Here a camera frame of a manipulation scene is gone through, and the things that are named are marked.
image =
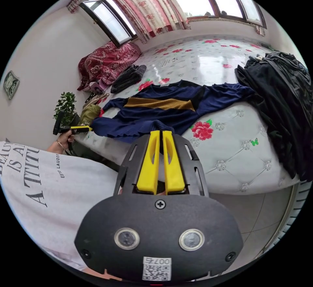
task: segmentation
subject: qr code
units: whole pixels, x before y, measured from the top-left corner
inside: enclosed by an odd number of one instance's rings
[[[142,280],[171,280],[171,259],[144,257]]]

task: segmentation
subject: yellow plastic part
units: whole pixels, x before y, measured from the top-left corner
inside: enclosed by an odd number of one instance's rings
[[[183,191],[185,182],[179,164],[172,132],[163,131],[163,151],[164,151],[164,172],[165,172],[165,192]]]
[[[157,193],[157,179],[159,174],[159,155],[160,155],[160,131],[150,132],[150,139],[144,156],[141,172],[137,182],[140,191]]]
[[[71,129],[81,129],[81,128],[86,128],[86,132],[87,131],[92,131],[92,128],[90,126],[87,125],[81,125],[81,126],[71,126]]]

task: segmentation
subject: black jacket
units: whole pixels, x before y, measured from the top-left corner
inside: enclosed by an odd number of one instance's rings
[[[307,69],[291,54],[274,51],[235,69],[255,90],[248,102],[268,125],[279,161],[294,178],[313,180],[313,86]]]

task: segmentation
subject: hand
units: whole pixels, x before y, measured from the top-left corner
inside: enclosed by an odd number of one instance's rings
[[[74,136],[72,135],[72,130],[63,133],[58,138],[59,143],[63,146],[64,149],[68,149],[68,143],[74,141]]]

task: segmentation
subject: green plant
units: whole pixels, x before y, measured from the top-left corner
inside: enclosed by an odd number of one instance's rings
[[[61,120],[61,126],[63,125],[69,125],[74,118],[76,112],[75,112],[75,105],[74,103],[75,95],[72,92],[63,92],[61,94],[60,99],[58,100],[56,107],[54,109],[54,119],[57,119],[59,112],[63,110],[65,112],[63,119]]]

